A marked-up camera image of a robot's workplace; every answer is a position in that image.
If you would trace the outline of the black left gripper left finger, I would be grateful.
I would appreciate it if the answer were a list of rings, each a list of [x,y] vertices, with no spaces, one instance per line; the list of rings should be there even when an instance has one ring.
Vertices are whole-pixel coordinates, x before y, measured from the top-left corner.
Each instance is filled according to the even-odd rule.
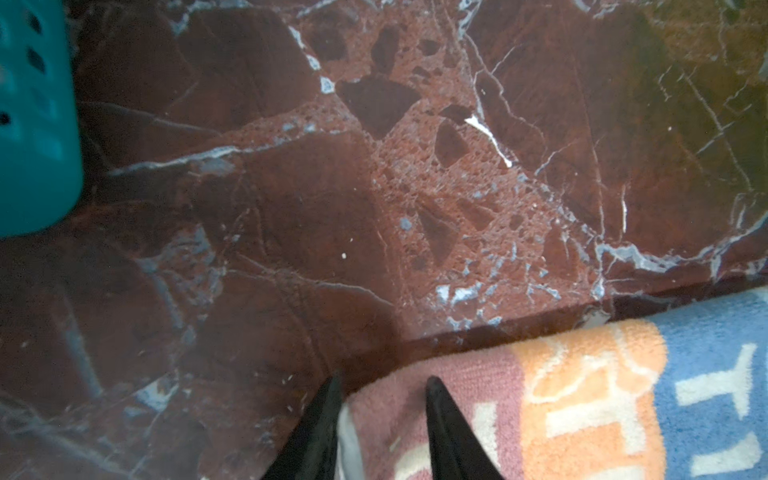
[[[342,400],[341,376],[336,373],[318,389],[262,479],[335,479]]]

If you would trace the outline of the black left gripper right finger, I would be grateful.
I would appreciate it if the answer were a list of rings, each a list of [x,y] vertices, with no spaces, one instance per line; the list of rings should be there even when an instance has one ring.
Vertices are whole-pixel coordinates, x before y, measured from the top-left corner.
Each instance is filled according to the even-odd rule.
[[[434,480],[503,479],[437,376],[426,382],[425,407]]]

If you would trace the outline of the orange beige lettered towel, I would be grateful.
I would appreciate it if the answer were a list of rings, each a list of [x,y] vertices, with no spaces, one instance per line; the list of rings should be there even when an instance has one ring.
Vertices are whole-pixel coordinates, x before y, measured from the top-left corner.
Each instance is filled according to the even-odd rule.
[[[763,479],[767,291],[421,361],[353,394],[338,477],[431,477],[440,378],[507,479]]]

